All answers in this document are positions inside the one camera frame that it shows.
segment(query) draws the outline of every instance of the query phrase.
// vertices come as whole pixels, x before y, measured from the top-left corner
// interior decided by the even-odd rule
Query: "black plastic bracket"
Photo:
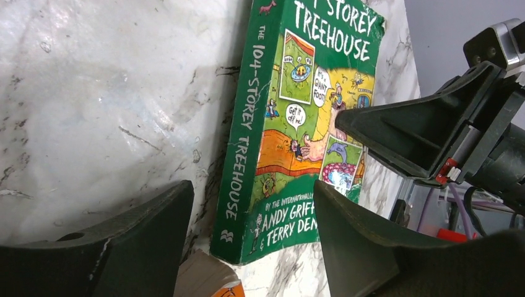
[[[521,86],[505,74],[483,62],[432,96],[343,111],[336,127],[417,184],[444,187],[450,180],[443,183],[438,175],[449,159],[461,169],[453,180],[461,183],[476,174],[523,102],[516,96]]]
[[[0,296],[173,296],[193,205],[183,181],[56,242],[0,246]]]

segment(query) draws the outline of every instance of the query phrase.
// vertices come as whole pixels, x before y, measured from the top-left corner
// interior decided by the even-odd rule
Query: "marble surface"
[[[403,0],[375,103],[419,96]],[[0,1],[0,244],[56,240],[189,179],[185,252],[207,249],[251,1]],[[370,158],[360,204],[401,179]],[[247,296],[328,296],[319,244],[236,267]]]

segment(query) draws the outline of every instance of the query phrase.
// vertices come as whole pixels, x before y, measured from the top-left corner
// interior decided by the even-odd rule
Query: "screw hole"
[[[496,56],[496,49],[494,47],[489,48],[487,51],[487,56],[489,58],[493,58],[494,56]]]
[[[82,237],[84,237],[84,234],[82,232],[74,232],[74,233],[69,233],[68,235],[62,236],[57,241],[75,240],[75,239],[79,239],[79,238],[82,238]]]
[[[476,55],[474,56],[474,58],[472,58],[472,61],[474,62],[474,65],[478,65],[479,63],[481,63],[481,57]]]

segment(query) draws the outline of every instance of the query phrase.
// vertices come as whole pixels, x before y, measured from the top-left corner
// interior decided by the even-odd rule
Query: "book spine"
[[[286,1],[254,0],[235,98],[210,253],[241,262],[272,67]]]

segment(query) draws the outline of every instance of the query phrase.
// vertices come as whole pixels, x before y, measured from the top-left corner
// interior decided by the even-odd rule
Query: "book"
[[[244,297],[237,274],[227,264],[197,250],[180,267],[174,297]]]
[[[210,253],[242,265],[319,241],[313,183],[358,202],[363,147],[336,129],[373,103],[384,19],[360,0],[254,0]]]

